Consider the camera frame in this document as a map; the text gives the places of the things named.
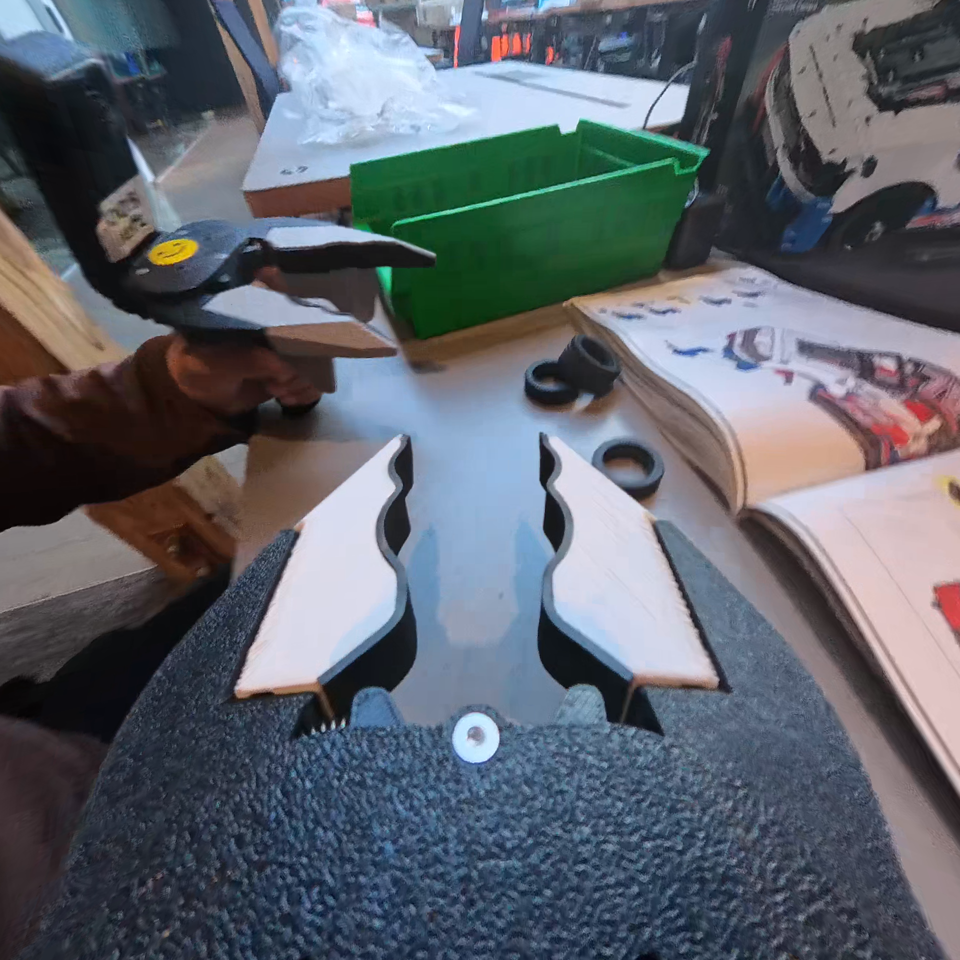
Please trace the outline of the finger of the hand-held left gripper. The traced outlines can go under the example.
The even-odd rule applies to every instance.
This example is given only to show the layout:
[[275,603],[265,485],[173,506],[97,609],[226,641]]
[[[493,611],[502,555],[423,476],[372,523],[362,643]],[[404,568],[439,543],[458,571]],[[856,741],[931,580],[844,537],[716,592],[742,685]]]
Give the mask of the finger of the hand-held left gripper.
[[295,298],[256,285],[212,296],[202,315],[216,330],[260,334],[285,356],[373,359],[399,351],[378,329],[326,299]]
[[276,225],[262,240],[267,263],[283,274],[326,274],[345,269],[426,269],[435,252],[367,230],[337,224]]

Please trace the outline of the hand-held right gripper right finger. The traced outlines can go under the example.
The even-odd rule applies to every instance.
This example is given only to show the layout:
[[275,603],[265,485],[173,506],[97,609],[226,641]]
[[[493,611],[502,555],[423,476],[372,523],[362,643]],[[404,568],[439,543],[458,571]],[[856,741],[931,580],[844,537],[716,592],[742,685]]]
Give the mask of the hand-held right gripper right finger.
[[543,573],[538,655],[591,688],[614,724],[659,724],[649,690],[720,692],[721,668],[654,515],[557,436],[538,436]]

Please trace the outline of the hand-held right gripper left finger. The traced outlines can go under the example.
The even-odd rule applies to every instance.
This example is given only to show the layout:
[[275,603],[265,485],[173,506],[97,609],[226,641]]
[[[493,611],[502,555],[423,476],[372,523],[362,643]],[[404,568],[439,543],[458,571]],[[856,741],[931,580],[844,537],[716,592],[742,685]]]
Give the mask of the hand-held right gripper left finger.
[[290,545],[234,680],[234,701],[307,695],[321,724],[362,690],[392,693],[418,637],[400,554],[411,534],[412,439],[398,434],[289,531]]

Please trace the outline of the green box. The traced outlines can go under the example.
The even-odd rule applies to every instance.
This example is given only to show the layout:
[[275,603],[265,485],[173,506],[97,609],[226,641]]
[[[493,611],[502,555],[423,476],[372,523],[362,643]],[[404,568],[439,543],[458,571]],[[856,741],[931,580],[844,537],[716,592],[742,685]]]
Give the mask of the green box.
[[432,251],[380,268],[421,340],[647,279],[709,149],[582,120],[355,163],[354,224]]

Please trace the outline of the black rubber tyre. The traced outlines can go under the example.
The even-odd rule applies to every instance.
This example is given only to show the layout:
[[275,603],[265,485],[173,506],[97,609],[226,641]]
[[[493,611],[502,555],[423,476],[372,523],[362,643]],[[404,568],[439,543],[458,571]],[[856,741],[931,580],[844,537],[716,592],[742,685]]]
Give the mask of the black rubber tyre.
[[562,407],[576,402],[580,391],[565,378],[558,361],[534,362],[524,373],[524,393],[528,400],[543,407]]
[[621,374],[618,357],[594,337],[575,335],[557,359],[560,378],[581,394],[606,397]]
[[[630,461],[639,471],[637,479],[618,479],[611,464],[617,460]],[[593,452],[592,465],[606,479],[635,500],[654,497],[665,477],[665,463],[661,454],[646,443],[633,438],[612,438]]]

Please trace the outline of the person's left forearm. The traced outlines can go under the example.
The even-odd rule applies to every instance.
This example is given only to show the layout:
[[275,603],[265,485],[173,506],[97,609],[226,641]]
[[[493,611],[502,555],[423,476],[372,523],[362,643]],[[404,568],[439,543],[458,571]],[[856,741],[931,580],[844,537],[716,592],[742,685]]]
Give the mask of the person's left forearm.
[[256,409],[222,417],[182,394],[165,362],[174,336],[117,363],[2,388],[2,531],[150,490],[246,442]]

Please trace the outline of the grey desk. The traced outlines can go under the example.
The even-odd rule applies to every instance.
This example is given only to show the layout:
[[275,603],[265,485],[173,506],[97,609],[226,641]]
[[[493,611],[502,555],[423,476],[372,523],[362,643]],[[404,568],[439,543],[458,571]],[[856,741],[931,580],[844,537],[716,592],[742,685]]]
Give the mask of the grey desk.
[[858,751],[906,876],[950,958],[959,950],[958,798],[898,702],[793,555],[762,527],[734,522],[623,386],[547,409],[524,373],[573,334],[555,304],[484,326],[460,342],[404,346],[399,356],[337,362],[338,390],[288,419],[261,412],[247,448],[238,576],[282,529],[400,433],[411,436],[411,534],[401,559],[417,627],[412,671],[394,692],[404,716],[433,724],[489,705],[510,719],[551,717],[563,690],[537,650],[543,533],[539,435],[589,458],[606,439],[658,450],[665,479],[651,501],[791,646]]

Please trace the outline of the person's left hand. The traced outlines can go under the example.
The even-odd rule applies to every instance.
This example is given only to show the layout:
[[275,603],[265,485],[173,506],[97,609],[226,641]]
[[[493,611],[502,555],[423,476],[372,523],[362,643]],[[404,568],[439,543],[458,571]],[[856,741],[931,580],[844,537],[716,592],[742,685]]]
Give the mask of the person's left hand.
[[322,396],[291,362],[263,346],[192,343],[175,335],[165,362],[186,398],[223,418],[250,413],[270,401],[308,410]]

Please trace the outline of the clear plastic bag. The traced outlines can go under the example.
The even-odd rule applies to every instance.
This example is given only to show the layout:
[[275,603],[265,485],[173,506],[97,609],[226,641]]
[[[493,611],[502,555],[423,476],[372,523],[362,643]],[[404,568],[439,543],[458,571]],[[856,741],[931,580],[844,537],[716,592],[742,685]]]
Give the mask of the clear plastic bag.
[[283,6],[274,25],[284,114],[300,146],[345,147],[448,134],[476,114],[446,90],[416,42],[394,25],[364,26],[318,2]]

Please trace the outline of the open instruction booklet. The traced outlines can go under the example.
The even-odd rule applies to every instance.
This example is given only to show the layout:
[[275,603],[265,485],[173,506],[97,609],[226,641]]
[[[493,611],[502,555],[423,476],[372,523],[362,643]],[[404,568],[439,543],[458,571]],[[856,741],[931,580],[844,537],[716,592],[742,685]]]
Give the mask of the open instruction booklet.
[[959,337],[740,263],[566,302],[793,551],[959,786]]

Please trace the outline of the black power adapter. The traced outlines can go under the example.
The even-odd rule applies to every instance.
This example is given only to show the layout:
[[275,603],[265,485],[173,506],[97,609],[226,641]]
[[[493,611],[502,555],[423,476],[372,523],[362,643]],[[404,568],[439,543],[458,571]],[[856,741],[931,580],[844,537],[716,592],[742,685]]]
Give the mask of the black power adapter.
[[690,198],[671,237],[664,269],[679,272],[703,266],[712,253],[725,210],[722,194],[698,193]]

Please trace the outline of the black toy car box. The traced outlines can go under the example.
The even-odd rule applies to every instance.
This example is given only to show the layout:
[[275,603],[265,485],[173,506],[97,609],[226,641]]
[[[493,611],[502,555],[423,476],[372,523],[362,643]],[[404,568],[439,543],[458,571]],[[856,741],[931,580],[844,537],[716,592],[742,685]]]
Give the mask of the black toy car box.
[[959,330],[957,1],[712,2],[679,136],[720,250]]

